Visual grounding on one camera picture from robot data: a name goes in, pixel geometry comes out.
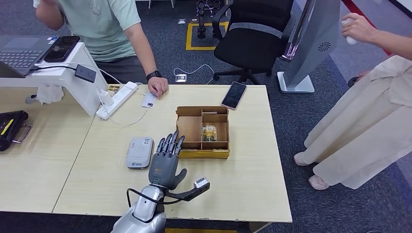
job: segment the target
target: chair armrest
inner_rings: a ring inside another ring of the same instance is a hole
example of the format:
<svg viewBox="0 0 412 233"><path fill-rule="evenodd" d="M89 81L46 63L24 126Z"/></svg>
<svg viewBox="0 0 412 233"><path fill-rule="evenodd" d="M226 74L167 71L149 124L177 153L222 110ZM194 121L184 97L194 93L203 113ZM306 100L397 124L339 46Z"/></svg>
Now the chair armrest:
<svg viewBox="0 0 412 233"><path fill-rule="evenodd" d="M289 19L288 24L285 27L285 30L283 30L282 37L281 37L281 41L285 45L285 49L286 49L286 46L288 45L289 38L291 37L295 22L296 22L296 19L294 15L291 14L291 18Z"/></svg>
<svg viewBox="0 0 412 233"><path fill-rule="evenodd" d="M232 4L228 4L223 6L213 17L212 19L212 26L213 26L213 30L216 33L216 36L219 40L222 40L222 32L220 31L220 27L219 27L219 23L220 23L220 19L222 18L222 16L226 13L227 10L229 10L229 8L232 6Z"/></svg>

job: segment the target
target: wooden table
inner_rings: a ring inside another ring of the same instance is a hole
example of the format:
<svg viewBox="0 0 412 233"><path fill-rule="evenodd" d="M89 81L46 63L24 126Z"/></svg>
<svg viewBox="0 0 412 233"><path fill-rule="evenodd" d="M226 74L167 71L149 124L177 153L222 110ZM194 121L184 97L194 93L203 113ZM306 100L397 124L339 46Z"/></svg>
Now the wooden table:
<svg viewBox="0 0 412 233"><path fill-rule="evenodd" d="M37 88L0 88L0 113L24 110L23 144L0 152L0 210L51 213L93 121L69 93L59 103L25 104Z"/></svg>
<svg viewBox="0 0 412 233"><path fill-rule="evenodd" d="M229 86L170 85L146 116L131 126L93 121L54 213L121 216L126 189L149 184L148 170L131 170L125 157L132 137L149 136L156 146L175 131L178 106L219 106ZM147 87L140 89L147 92ZM112 117L130 123L144 109L136 92ZM180 159L188 174L175 192L190 190L206 176L210 189L190 202L166 206L168 218L249 222L291 222L288 196L265 86L248 86L239 107L229 113L230 156Z"/></svg>

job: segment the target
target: black cable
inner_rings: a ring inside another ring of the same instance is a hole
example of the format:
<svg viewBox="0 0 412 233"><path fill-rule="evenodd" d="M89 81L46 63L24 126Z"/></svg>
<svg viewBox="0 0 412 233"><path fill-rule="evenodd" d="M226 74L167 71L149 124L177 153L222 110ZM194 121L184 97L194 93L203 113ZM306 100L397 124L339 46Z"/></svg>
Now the black cable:
<svg viewBox="0 0 412 233"><path fill-rule="evenodd" d="M140 193L139 191L136 191L136 190L134 190L134 189L132 189L132 188L128 188L128 189L126 190L126 195L127 195L127 202L129 203L129 207L132 206L131 203L130 203L129 191L132 191L132 192L136 193L137 195L146 198L146 199L149 200L149 201L153 201L153 202L156 203L156 204L171 205L171 204L176 204L176 203L180 202L181 200L183 200L183 199L177 199L177 200L169 201L169 202L158 201L158 200L152 199L152 198L150 198L150 197L148 197L148 196Z"/></svg>
<svg viewBox="0 0 412 233"><path fill-rule="evenodd" d="M50 68L67 68L67 69L72 69L72 70L76 71L75 68L73 68L73 67L66 67L66 66L38 67L38 68L35 69L35 70L50 69Z"/></svg>

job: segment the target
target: white bottle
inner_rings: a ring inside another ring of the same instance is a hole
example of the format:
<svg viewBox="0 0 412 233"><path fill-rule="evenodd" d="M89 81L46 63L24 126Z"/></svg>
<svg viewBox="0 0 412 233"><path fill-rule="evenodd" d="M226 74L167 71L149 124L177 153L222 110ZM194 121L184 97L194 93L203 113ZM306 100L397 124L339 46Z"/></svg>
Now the white bottle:
<svg viewBox="0 0 412 233"><path fill-rule="evenodd" d="M353 19L348 18L348 19L342 21L342 26L344 26L345 24L350 23L350 22L352 22L352 21L353 21ZM356 44L356 42L357 42L357 41L356 41L354 38L352 38L351 36L347 36L347 37L346 37L346 41L348 42L349 45L354 45L354 44Z"/></svg>

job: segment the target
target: white card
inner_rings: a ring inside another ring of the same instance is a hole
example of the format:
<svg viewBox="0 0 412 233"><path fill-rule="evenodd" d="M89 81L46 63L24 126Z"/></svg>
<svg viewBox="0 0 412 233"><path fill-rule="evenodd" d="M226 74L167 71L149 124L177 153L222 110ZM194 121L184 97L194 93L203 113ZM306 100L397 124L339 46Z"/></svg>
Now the white card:
<svg viewBox="0 0 412 233"><path fill-rule="evenodd" d="M143 100L143 103L142 103L142 107L153 108L153 106L155 105L156 99L157 97L153 95L152 93L146 94Z"/></svg>

